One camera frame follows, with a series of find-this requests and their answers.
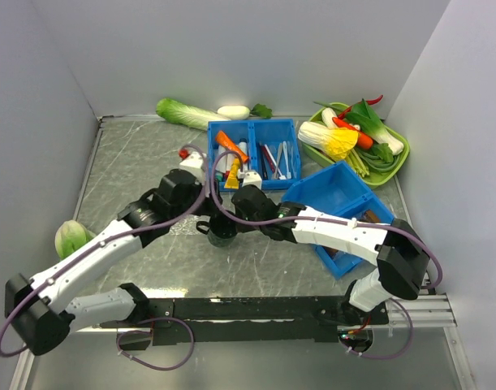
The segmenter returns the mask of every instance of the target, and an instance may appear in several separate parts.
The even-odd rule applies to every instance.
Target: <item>brown object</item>
[[[381,222],[381,220],[378,218],[376,213],[374,213],[372,210],[366,210],[363,213],[363,215],[361,216],[361,221],[367,222],[367,223],[380,223]],[[323,249],[326,250],[326,252],[330,258],[333,258],[334,256],[336,256],[336,253],[339,252],[337,249],[327,248],[326,246],[324,246]]]

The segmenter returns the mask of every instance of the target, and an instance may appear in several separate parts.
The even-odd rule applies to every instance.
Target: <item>empty blue bin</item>
[[[282,200],[301,203],[323,213],[348,219],[360,219],[367,210],[373,211],[383,223],[391,223],[394,219],[394,215],[344,161],[293,184]],[[331,257],[322,246],[313,247],[336,279],[363,261],[344,252],[337,252]]]
[[[289,165],[291,178],[289,180],[272,180],[272,172],[268,165],[268,180],[262,181],[262,189],[288,189],[301,177],[302,164],[298,143],[296,141],[295,125],[292,119],[269,119],[269,120],[228,120],[222,122],[208,123],[208,155],[209,169],[213,161],[218,156],[218,143],[215,141],[219,131],[224,131],[230,139],[238,144],[245,139],[248,142],[248,154],[250,169],[253,169],[262,176],[263,157],[260,155],[258,144],[268,145],[275,161],[278,157],[278,146],[282,142],[287,143],[289,153]],[[280,158],[278,165],[284,175],[286,175],[286,160],[284,156]],[[224,181],[219,184],[221,191],[234,191],[224,188]]]

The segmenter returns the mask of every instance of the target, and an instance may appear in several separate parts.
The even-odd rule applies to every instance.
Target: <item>tabletop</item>
[[[296,127],[304,118],[294,118]],[[84,186],[78,220],[99,233],[126,204],[179,165],[179,147],[206,150],[206,133],[161,120],[104,120]],[[301,153],[302,177],[320,170]],[[374,191],[396,217],[406,210],[395,180]],[[278,202],[284,191],[268,193]],[[231,193],[224,204],[232,210]],[[103,293],[122,283],[136,284],[148,297],[285,297],[343,295],[373,266],[362,262],[336,280],[310,245],[271,241],[259,232],[239,234],[227,248],[213,247],[189,217],[147,248],[122,260],[83,294]]]

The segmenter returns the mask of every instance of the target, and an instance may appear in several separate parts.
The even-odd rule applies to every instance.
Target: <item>yellow object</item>
[[[239,189],[239,179],[237,179],[237,172],[240,169],[240,160],[236,158],[233,160],[230,168],[230,175],[226,179],[226,183],[224,184],[225,189]]]
[[[343,160],[356,146],[358,132],[348,128],[327,128],[319,123],[303,122],[298,138],[320,149],[334,161]]]

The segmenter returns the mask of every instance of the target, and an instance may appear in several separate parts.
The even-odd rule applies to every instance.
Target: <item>orange tool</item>
[[[243,163],[247,163],[249,161],[249,157],[246,155],[246,153],[240,150],[239,147],[235,145],[235,143],[230,139],[229,136],[226,135],[226,133],[223,130],[217,133],[217,136],[215,137],[215,141],[219,145],[224,146],[226,149],[240,154]]]

